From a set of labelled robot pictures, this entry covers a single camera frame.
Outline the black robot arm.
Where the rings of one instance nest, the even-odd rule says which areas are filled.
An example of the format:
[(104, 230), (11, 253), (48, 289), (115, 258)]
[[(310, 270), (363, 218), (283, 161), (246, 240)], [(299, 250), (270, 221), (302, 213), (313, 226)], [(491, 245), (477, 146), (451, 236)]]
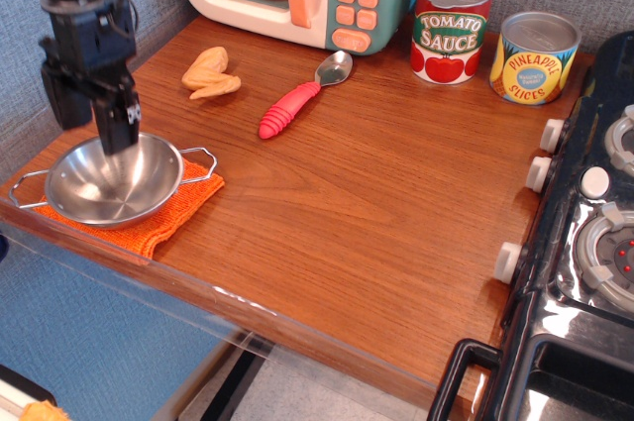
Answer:
[(41, 0), (53, 33), (41, 39), (41, 76), (63, 130), (97, 125), (111, 156), (139, 139), (141, 106), (128, 61), (137, 52), (131, 0)]

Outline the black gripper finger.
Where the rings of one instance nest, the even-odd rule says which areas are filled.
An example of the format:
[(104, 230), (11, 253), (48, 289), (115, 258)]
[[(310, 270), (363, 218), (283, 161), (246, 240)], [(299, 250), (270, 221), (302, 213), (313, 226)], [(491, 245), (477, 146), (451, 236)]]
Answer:
[(42, 64), (41, 76), (54, 117), (63, 131), (92, 121), (91, 100), (76, 88), (70, 77), (46, 61)]
[(121, 86), (116, 92), (95, 99), (92, 107), (105, 156), (138, 143), (142, 113), (134, 87)]

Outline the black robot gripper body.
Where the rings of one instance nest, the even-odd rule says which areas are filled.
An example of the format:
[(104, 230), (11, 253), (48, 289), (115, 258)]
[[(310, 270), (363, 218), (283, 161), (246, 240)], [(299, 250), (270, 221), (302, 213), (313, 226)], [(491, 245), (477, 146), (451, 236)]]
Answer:
[(139, 18), (131, 0), (42, 0), (42, 7), (53, 27), (40, 40), (45, 61), (91, 102), (121, 86), (135, 88), (128, 60), (137, 52)]

